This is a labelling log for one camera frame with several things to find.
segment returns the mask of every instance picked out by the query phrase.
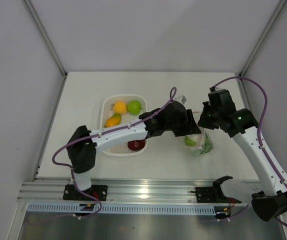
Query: white table surface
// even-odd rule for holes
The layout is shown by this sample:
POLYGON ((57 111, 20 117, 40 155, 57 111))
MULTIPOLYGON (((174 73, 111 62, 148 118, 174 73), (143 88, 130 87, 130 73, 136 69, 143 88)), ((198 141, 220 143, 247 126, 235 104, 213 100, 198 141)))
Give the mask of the white table surface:
MULTIPOLYGON (((51 128, 42 158, 38 178, 69 178, 67 167, 52 163, 54 152, 65 145, 77 127, 89 130, 100 126, 104 100, 112 95, 143 96, 148 110, 161 107, 173 86, 177 96, 185 95, 185 107, 202 111, 208 101, 209 88, 233 73, 209 72, 70 72, 51 128)), ((236 108, 244 107, 235 80, 220 85, 228 89, 236 108)), ((193 156, 180 145, 172 132, 149 139, 147 149, 136 156, 109 156, 99 153, 93 178, 154 179, 154 180, 213 180, 225 175, 239 180, 258 180, 257 174, 237 144, 222 130, 206 130, 214 149, 205 155, 193 156)), ((67 151, 56 158, 70 163, 67 151)))

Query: white basket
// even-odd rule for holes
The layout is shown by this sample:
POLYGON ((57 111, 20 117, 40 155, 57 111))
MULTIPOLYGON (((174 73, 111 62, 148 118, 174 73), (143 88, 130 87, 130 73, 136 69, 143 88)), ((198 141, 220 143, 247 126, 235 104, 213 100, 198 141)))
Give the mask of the white basket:
MULTIPOLYGON (((142 96, 133 95, 133 94, 114 95, 114 96, 108 97, 102 104, 100 128, 104 128, 107 119, 110 118, 112 115, 114 115, 114 111, 112 110, 112 108, 116 101, 125 101, 126 103, 129 103, 132 100, 138 100, 141 103, 142 109, 138 115, 132 115, 130 113, 121 115, 120 124, 126 124, 138 118, 140 114, 148 112, 147 102, 142 96)), ((128 148, 127 142, 125 142, 121 145, 108 148, 102 152, 110 156, 120 156, 120 157, 134 156, 134 155, 141 154, 147 148, 147 146, 148 146, 148 140, 145 141, 145 146, 143 149, 139 151, 132 151, 128 148)))

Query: metal frame edge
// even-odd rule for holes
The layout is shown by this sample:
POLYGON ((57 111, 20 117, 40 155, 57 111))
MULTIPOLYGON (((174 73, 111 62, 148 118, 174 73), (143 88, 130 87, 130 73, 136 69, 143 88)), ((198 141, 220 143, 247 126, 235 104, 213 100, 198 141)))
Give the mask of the metal frame edge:
POLYGON ((248 96, 247 96, 247 92, 246 92, 246 89, 245 89, 244 81, 242 81, 241 79, 237 79, 237 84, 238 84, 241 100, 243 102, 244 107, 246 109, 249 109, 252 112, 252 108, 250 106, 250 102, 249 102, 249 99, 248 99, 248 96))
POLYGON ((57 109, 58 109, 58 106, 59 106, 59 102, 60 102, 60 99, 62 97, 64 88, 65 88, 66 79, 67 79, 67 77, 65 76, 63 78, 62 84, 60 86, 60 90, 58 91, 57 98, 56 98, 56 101, 55 101, 55 105, 54 105, 54 108, 53 108, 52 113, 51 113, 51 119, 50 119, 50 122, 48 124, 47 130, 46 130, 46 134, 45 134, 45 136, 44 136, 44 138, 42 140, 42 145, 41 145, 41 149, 40 149, 40 151, 38 153, 38 156, 37 156, 36 164, 35 164, 35 166, 33 168, 34 172, 33 172, 33 176, 32 176, 32 179, 31 179, 32 181, 34 181, 36 179, 36 177, 37 177, 38 169, 40 167, 41 161, 43 159, 43 156, 44 156, 44 153, 45 153, 45 150, 46 150, 46 145, 47 145, 47 142, 48 142, 48 138, 50 136, 50 132, 51 132, 54 120, 55 120, 55 116, 56 116, 56 112, 57 112, 57 109))
MULTIPOLYGON (((72 184, 69 179, 36 180, 24 182, 18 194, 18 202, 53 202, 53 203, 92 203, 86 201, 63 200, 65 186, 72 184)), ((107 185, 108 204, 166 204, 166 205, 211 205, 221 206, 224 203, 198 203, 195 187, 211 187, 212 180, 168 181, 168 180, 116 180, 93 179, 94 185, 107 185)), ((260 186, 259 181, 247 181, 260 186)))
POLYGON ((282 15, 283 11, 287 7, 287 0, 280 0, 276 8, 274 9, 268 23, 266 24, 264 30, 262 31, 258 41, 256 42, 254 48, 251 51, 250 56, 248 57, 246 63, 244 64, 240 76, 243 77, 246 75, 247 71, 255 61, 256 57, 258 56, 259 52, 262 50, 263 46, 265 45, 268 37, 270 36, 273 28, 276 26, 280 16, 282 15))
POLYGON ((43 43, 45 44, 46 48, 48 49, 52 59, 54 60, 55 64, 57 65, 60 73, 62 74, 62 76, 66 76, 67 72, 65 71, 65 68, 58 56, 58 53, 53 45, 53 43, 51 42, 45 27, 43 26, 35 8, 33 3, 31 2, 31 0, 21 0, 21 2, 23 3, 24 7, 26 8, 28 14, 30 15, 35 27, 37 28, 37 31, 40 34, 40 37, 43 41, 43 43))
POLYGON ((27 202, 17 203, 17 208, 5 240, 17 240, 19 238, 28 206, 29 203, 27 202))

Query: gray wall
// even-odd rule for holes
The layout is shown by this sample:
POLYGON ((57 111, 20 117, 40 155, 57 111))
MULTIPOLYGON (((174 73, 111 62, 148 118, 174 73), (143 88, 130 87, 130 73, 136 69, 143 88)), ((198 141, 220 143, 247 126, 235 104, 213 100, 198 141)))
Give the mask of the gray wall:
MULTIPOLYGON (((268 94, 263 134, 287 171, 287 8, 247 77, 258 81, 268 94)), ((252 110, 259 117, 263 107, 262 94, 251 84, 246 84, 246 91, 252 110)))
POLYGON ((20 0, 0 0, 0 240, 29 180, 62 83, 20 0))
POLYGON ((239 72, 279 0, 32 2, 69 72, 239 72))

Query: robotic arm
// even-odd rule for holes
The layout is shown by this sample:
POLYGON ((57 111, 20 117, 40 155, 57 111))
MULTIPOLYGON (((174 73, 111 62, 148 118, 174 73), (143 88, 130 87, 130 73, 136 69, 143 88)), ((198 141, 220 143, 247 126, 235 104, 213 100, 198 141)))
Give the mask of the robotic arm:
MULTIPOLYGON (((267 161, 258 141, 258 122, 253 114, 248 109, 236 110, 228 90, 216 90, 215 88, 210 90, 209 101, 203 103, 198 126, 212 130, 220 128, 233 138, 249 159, 262 185, 262 190, 259 190, 228 177, 220 185, 223 195, 252 205, 256 214, 264 221, 269 221, 287 212, 287 188, 285 187, 287 174, 269 147, 265 145, 266 151, 285 181, 278 177, 267 161)), ((86 126, 77 128, 69 143, 87 137, 90 133, 99 135, 67 147, 75 182, 80 190, 83 191, 92 186, 90 170, 95 166, 96 154, 104 149, 133 140, 157 137, 165 131, 172 131, 175 137, 201 133, 194 120, 192 110, 186 110, 184 105, 177 100, 172 101, 154 117, 136 126, 131 126, 158 110, 159 108, 143 113, 132 122, 110 127, 111 130, 123 129, 105 135, 101 135, 101 132, 106 131, 106 128, 93 131, 88 130, 86 126)))

